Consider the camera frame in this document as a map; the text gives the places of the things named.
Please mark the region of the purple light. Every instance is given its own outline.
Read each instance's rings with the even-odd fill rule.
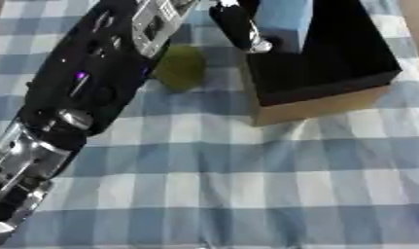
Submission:
[[[147,73],[149,73],[149,68],[146,67],[143,69],[143,75],[147,76]]]
[[[87,74],[84,72],[79,72],[76,74],[76,78],[78,78],[78,80],[82,80]]]

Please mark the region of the robotic arm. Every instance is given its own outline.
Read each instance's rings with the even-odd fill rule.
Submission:
[[[0,136],[0,245],[118,117],[198,1],[101,0],[54,48]],[[210,15],[240,50],[271,50],[236,0],[217,1]]]

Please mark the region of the blue block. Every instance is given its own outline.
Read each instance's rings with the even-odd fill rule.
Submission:
[[[256,25],[263,35],[283,40],[283,52],[301,53],[313,17],[313,0],[263,0]]]

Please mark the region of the blue and white checkered cloth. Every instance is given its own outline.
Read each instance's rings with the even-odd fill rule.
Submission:
[[[93,2],[7,0],[0,132]],[[175,40],[203,50],[204,84],[147,83],[5,248],[419,249],[419,57],[396,0],[364,3],[404,69],[373,109],[249,126],[234,48],[203,2]]]

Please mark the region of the tennis ball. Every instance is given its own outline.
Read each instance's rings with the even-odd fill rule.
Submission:
[[[197,48],[172,45],[153,75],[174,91],[186,91],[203,82],[205,67],[205,59]]]

